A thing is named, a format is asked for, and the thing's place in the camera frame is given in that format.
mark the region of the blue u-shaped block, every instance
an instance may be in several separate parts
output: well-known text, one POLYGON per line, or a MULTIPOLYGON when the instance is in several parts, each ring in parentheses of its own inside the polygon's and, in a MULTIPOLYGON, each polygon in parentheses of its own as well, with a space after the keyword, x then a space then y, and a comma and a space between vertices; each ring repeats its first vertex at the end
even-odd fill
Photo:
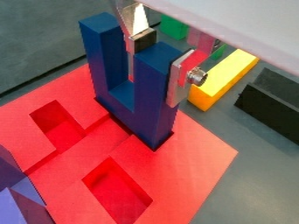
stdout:
POLYGON ((101 13, 78 21, 96 99, 154 151, 172 134, 177 106, 165 104, 169 65, 181 52, 158 42, 134 55, 134 82, 117 20, 101 13))

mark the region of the square hole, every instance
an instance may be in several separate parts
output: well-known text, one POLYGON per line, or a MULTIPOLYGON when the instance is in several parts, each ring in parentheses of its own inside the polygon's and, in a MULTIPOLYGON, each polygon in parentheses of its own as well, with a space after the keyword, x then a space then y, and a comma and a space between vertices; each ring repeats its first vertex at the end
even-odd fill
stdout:
POLYGON ((57 101, 36 109, 30 117, 58 153, 70 148, 85 136, 84 129, 57 101))
POLYGON ((153 200, 110 157, 82 182, 116 223, 134 223, 153 200))

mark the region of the red shape sorter board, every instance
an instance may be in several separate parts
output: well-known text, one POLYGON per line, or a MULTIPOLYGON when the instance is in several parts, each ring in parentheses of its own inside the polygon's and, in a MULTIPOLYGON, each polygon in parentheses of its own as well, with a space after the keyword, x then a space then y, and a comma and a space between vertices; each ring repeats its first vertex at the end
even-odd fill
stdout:
POLYGON ((152 152, 96 103, 88 65, 4 105, 0 120, 57 224, 188 223, 237 155, 180 111, 152 152))

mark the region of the green block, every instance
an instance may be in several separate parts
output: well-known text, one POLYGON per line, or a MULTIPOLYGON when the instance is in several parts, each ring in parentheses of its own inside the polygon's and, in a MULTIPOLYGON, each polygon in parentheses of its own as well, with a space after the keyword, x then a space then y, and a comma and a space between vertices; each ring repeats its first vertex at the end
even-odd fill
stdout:
POLYGON ((224 53, 227 45, 223 45, 209 56, 211 59, 217 60, 224 53))
POLYGON ((161 15, 160 30, 173 39, 184 39, 188 33, 188 28, 187 24, 181 23, 172 17, 161 15))

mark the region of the yellow block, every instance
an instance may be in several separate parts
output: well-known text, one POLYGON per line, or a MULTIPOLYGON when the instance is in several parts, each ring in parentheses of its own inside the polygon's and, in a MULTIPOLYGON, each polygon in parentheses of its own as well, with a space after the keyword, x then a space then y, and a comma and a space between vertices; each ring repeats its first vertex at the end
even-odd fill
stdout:
POLYGON ((188 101, 205 111, 228 92, 257 61, 257 57, 237 49, 208 71, 208 79, 204 84, 200 87, 191 85, 188 101))

